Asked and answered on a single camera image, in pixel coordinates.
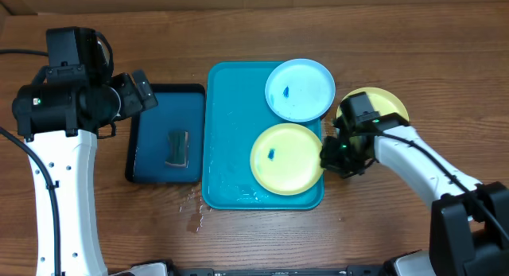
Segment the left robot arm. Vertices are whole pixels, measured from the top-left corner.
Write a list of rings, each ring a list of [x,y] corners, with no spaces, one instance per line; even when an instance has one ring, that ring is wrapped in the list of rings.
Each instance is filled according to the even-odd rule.
[[[46,33],[48,65],[12,103],[13,138],[28,155],[37,213],[38,275],[106,275],[94,166],[99,130],[157,106],[145,73],[115,75],[104,35],[80,27]]]

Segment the yellow plate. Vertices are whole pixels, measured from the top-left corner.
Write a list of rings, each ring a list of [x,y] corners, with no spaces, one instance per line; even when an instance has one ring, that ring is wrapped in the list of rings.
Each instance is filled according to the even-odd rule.
[[[372,121],[393,113],[403,117],[407,122],[410,121],[410,116],[402,101],[389,91],[382,88],[361,87],[346,94],[346,96],[343,97],[343,101],[345,101],[349,96],[358,95],[359,93],[365,93],[371,103],[371,109],[368,110],[366,114],[361,114],[361,122],[367,120]]]
[[[251,148],[250,167],[267,191],[294,196],[311,189],[322,177],[321,140],[307,127],[280,123],[263,131]]]

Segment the green and orange sponge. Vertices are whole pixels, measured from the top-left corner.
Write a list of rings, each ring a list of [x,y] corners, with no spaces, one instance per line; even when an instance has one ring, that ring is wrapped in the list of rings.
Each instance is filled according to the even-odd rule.
[[[169,156],[166,165],[172,167],[186,167],[188,165],[188,132],[173,130],[168,134]]]

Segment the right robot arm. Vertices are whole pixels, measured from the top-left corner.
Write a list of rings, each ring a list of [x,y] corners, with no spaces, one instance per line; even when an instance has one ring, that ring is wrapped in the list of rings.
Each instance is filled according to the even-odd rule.
[[[508,189],[462,173],[410,125],[402,102],[365,87],[349,93],[324,140],[321,167],[347,179],[378,162],[396,173],[431,211],[429,249],[387,260],[377,275],[506,275]]]

